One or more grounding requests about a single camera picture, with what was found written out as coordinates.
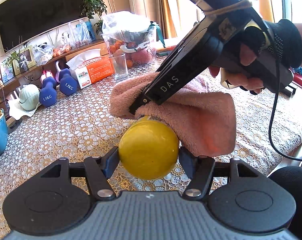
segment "tablecloth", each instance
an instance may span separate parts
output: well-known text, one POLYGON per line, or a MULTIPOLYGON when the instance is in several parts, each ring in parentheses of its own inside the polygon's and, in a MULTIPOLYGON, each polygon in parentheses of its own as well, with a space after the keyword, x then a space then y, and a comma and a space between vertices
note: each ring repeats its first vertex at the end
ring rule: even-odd
MULTIPOLYGON (((130 69, 129 77, 155 71, 163 59, 158 57, 153 64, 130 69)), ((203 75, 210 80, 212 91, 232 95, 236 109, 235 149, 229 155, 217 157, 216 161, 228 162, 232 157, 240 157, 267 175, 281 160, 271 148, 267 133, 274 95, 267 89, 257 96, 240 88, 227 90, 220 85, 219 77, 212 78, 208 70, 203 75)), ((135 122, 108 113, 110 93, 115 84, 110 76, 68 97, 58 92, 55 105, 40 107, 33 117, 24 118, 20 127, 9 135, 7 148, 0 156, 0 239, 9 232, 1 210, 9 192, 62 156, 70 162, 81 162, 93 155, 103 156, 119 143, 135 122)), ((297 97, 279 96, 272 136, 275 145, 284 153, 302 142, 302 99, 295 99, 297 97)), ((72 182, 87 190, 84 178, 74 178, 72 182)), ((182 192, 188 182, 179 163, 164 178, 152 181, 132 177, 120 164, 109 179, 115 192, 124 189, 182 192)), ((226 178, 215 178, 212 189, 225 183, 226 178)))

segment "finger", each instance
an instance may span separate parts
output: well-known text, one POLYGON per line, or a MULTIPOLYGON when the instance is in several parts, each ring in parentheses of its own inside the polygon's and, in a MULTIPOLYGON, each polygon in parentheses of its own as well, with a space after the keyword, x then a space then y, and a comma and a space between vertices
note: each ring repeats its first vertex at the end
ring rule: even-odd
POLYGON ((240 45, 240 63, 244 66, 250 65, 256 60, 256 54, 245 44, 240 45))
POLYGON ((209 66, 211 76, 216 77, 219 74, 220 68, 216 66, 209 66))
POLYGON ((262 82, 261 79, 259 78, 249 78, 248 79, 248 84, 243 85, 245 89, 248 90, 256 90, 264 87, 264 83, 262 82))
POLYGON ((242 73, 240 73, 240 74, 228 73, 226 78, 229 81, 229 83, 234 86, 249 85, 248 78, 245 75, 243 75, 242 73))
POLYGON ((258 88, 258 89, 255 89, 254 92, 256 92, 257 94, 261 93, 262 89, 261 88, 258 88))

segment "fluffy towel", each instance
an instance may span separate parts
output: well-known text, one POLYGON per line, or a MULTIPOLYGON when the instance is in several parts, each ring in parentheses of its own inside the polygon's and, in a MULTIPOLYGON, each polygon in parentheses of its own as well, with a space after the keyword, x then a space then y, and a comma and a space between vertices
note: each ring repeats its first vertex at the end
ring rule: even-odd
POLYGON ((160 106, 149 102, 137 109, 130 105, 158 73, 148 73, 115 85, 110 97, 110 114, 128 119, 153 115, 175 131, 182 144, 195 156, 229 154, 235 147, 235 108, 232 97, 210 92, 202 75, 197 76, 160 106))

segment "hexagonal dumbbell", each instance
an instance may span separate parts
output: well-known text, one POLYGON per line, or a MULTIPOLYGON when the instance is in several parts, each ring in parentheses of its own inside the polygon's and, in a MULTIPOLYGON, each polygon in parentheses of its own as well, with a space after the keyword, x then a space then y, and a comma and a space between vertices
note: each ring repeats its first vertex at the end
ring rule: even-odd
POLYGON ((60 71, 59 74, 60 91, 66 95, 72 95, 78 88, 78 82, 71 76, 71 72, 68 68, 60 71))
POLYGON ((47 77, 43 80, 40 91, 40 103, 45 107, 50 107, 56 103, 56 80, 53 77, 47 77))

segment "screw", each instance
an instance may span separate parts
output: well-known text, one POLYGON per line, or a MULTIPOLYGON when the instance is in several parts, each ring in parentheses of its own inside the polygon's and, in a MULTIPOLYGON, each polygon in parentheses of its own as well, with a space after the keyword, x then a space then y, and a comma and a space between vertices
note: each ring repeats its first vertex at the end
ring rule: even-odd
POLYGON ((145 197, 148 199, 151 199, 151 198, 154 198, 154 195, 152 193, 150 193, 150 194, 146 195, 145 197))
POLYGON ((198 197, 201 195, 201 191, 196 188, 190 188, 186 190, 186 195, 189 197, 198 197))
POLYGON ((114 192, 110 189, 100 189, 97 192, 97 195, 99 197, 111 197, 114 194, 114 192))

